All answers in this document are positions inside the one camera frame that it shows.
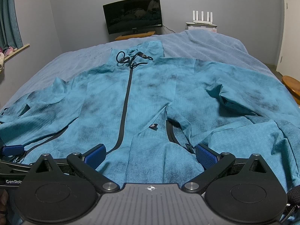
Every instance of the floor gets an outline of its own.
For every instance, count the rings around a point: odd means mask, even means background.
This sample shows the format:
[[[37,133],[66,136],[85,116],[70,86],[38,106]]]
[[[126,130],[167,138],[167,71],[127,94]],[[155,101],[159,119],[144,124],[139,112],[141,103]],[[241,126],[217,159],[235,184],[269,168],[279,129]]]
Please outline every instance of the floor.
[[[277,79],[279,79],[280,81],[282,80],[282,75],[276,71],[276,65],[271,65],[271,64],[265,64],[270,70],[271,72],[277,77]]]

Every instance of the wooden window ledge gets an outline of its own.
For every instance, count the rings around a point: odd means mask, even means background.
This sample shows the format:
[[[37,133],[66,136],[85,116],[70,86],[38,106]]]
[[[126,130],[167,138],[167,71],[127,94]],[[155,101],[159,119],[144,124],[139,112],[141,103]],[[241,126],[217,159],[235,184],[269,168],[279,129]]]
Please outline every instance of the wooden window ledge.
[[[30,45],[29,44],[26,44],[25,46],[22,46],[21,48],[17,49],[15,52],[9,54],[8,56],[6,56],[4,58],[4,61],[10,59],[12,56],[14,56],[15,54],[19,53],[20,51],[24,50],[25,48],[29,47]]]

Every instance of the curtain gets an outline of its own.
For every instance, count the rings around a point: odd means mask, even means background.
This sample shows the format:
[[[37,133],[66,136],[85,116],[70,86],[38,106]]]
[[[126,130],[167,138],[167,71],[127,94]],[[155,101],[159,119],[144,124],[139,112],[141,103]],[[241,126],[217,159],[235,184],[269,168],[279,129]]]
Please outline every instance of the curtain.
[[[23,46],[16,17],[15,0],[0,0],[0,46],[3,50],[9,46],[13,48]]]

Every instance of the blue gripper pad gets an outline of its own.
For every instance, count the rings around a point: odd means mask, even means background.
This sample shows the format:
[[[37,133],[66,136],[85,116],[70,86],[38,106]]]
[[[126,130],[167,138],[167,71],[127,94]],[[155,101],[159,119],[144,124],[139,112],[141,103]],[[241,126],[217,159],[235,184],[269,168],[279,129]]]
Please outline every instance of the blue gripper pad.
[[[196,146],[197,161],[205,168],[208,169],[218,162],[219,154],[209,149],[207,146],[198,144]]]
[[[10,157],[10,156],[18,156],[25,152],[23,145],[9,145],[4,146],[2,148],[2,156]]]
[[[86,153],[82,154],[82,160],[93,169],[96,169],[106,158],[106,148],[103,144],[98,144]]]

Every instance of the pink stuffed toy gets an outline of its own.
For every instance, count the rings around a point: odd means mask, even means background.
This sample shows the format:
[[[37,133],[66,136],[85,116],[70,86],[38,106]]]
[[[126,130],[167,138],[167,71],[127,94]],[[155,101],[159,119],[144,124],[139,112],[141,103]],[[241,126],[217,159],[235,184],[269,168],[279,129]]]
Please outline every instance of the pink stuffed toy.
[[[13,52],[14,52],[14,49],[12,46],[10,46],[8,49],[6,49],[4,51],[4,56],[8,56],[8,55],[12,54]]]

